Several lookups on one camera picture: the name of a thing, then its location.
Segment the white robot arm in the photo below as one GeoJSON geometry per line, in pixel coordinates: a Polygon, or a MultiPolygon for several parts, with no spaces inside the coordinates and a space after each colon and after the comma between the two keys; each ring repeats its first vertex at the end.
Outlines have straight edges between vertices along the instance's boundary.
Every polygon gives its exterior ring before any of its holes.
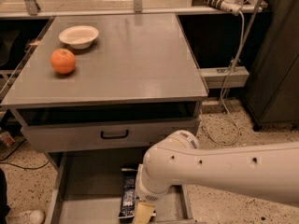
{"type": "Polygon", "coordinates": [[[176,131],[146,151],[135,190],[142,201],[160,203],[171,187],[183,185],[296,206],[299,143],[202,149],[194,134],[176,131]]]}

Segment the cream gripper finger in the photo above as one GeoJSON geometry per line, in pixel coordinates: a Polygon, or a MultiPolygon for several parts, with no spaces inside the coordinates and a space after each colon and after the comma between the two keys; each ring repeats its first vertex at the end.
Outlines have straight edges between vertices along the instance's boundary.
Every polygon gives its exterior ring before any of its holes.
{"type": "Polygon", "coordinates": [[[154,213],[155,205],[152,203],[138,202],[135,207],[133,224],[149,224],[154,213]]]}

